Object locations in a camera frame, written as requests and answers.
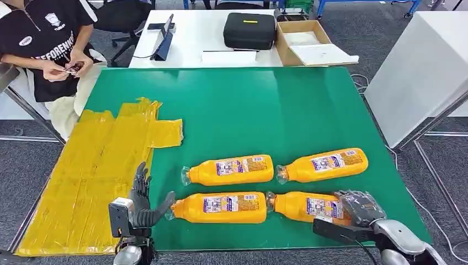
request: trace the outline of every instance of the black shirt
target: black shirt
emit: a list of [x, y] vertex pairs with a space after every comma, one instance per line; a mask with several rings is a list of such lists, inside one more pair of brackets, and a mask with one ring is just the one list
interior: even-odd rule
[[[65, 66], [81, 26], [96, 21], [85, 0], [26, 0], [24, 10], [0, 2], [0, 58], [11, 54]], [[84, 54], [92, 58], [89, 46]], [[37, 102], [50, 102], [76, 93], [77, 78], [69, 76], [65, 81], [49, 82], [42, 70], [30, 70], [34, 74]]]

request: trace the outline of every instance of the black office chair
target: black office chair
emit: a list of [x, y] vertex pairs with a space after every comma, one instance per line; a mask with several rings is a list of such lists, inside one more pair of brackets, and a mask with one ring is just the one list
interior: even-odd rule
[[[211, 9], [210, 0], [203, 0], [206, 9]], [[215, 1], [215, 9], [220, 10], [233, 10], [233, 9], [270, 9], [270, 0], [263, 0], [263, 6], [251, 3], [240, 3], [240, 2], [223, 2], [218, 4], [218, 0]]]
[[113, 0], [104, 1], [100, 8], [91, 5], [98, 21], [94, 23], [96, 29], [127, 33], [129, 36], [113, 39], [112, 46], [117, 47], [117, 42], [125, 41], [122, 48], [110, 59], [112, 66], [117, 66], [115, 60], [132, 45], [136, 47], [140, 36], [136, 31], [141, 23], [148, 18], [152, 5], [139, 0]]

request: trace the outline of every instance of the person's hand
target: person's hand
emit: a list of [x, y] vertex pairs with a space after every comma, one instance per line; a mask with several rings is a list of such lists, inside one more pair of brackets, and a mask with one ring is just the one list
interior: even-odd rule
[[41, 68], [44, 79], [49, 80], [49, 82], [63, 81], [70, 75], [69, 73], [62, 72], [65, 68], [50, 60], [44, 60]]
[[86, 56], [86, 54], [84, 54], [83, 51], [72, 49], [70, 53], [70, 62], [67, 63], [65, 66], [71, 67], [78, 62], [82, 62], [83, 66], [77, 73], [73, 74], [75, 77], [84, 76], [89, 71], [89, 69], [93, 67], [93, 60]]

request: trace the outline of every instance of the gray carpet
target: gray carpet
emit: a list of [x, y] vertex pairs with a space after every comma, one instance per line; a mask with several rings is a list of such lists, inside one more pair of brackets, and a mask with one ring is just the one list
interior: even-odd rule
[[[396, 40], [403, 32], [408, 19], [403, 14], [409, 3], [329, 3], [325, 7], [322, 25], [332, 41], [351, 55], [359, 55], [360, 63], [350, 66], [351, 73], [360, 73], [372, 78]], [[182, 9], [182, 0], [158, 2], [157, 9]], [[197, 2], [191, 8], [203, 9]], [[419, 10], [428, 10], [421, 4]], [[121, 34], [109, 34], [95, 30], [92, 44], [107, 58], [117, 51], [110, 45], [110, 38]], [[117, 63], [126, 67], [133, 49], [123, 54]], [[47, 131], [33, 121], [0, 121], [0, 135], [14, 135], [23, 129], [26, 136], [46, 136]], [[467, 118], [449, 118], [439, 131], [468, 131]], [[468, 219], [466, 187], [468, 178], [468, 138], [425, 137], [421, 141], [434, 167]], [[46, 176], [58, 158], [58, 144], [0, 141], [0, 249], [5, 249], [14, 236], [28, 209], [45, 182]], [[429, 171], [416, 148], [411, 144], [398, 153], [398, 166], [408, 188], [433, 214], [453, 244], [467, 240], [446, 205]], [[462, 264], [453, 258], [442, 234], [429, 216], [419, 211], [432, 235], [434, 247], [447, 264]], [[379, 255], [371, 250], [374, 256]], [[456, 251], [468, 258], [468, 244]], [[36, 258], [30, 264], [111, 264], [112, 256], [46, 257]], [[215, 253], [161, 253], [157, 264], [371, 264], [365, 253], [358, 248], [322, 249], [300, 251], [252, 251]]]

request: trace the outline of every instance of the smartphone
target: smartphone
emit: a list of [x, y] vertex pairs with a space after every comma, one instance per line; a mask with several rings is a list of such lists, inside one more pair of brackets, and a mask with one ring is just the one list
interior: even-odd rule
[[[151, 23], [148, 25], [148, 30], [161, 30], [164, 28], [165, 23]], [[174, 23], [171, 23], [169, 29], [173, 29], [175, 26]]]
[[72, 65], [68, 68], [65, 68], [63, 70], [59, 70], [60, 72], [65, 72], [65, 73], [77, 73], [82, 67], [84, 63], [83, 62], [77, 62], [75, 65]]

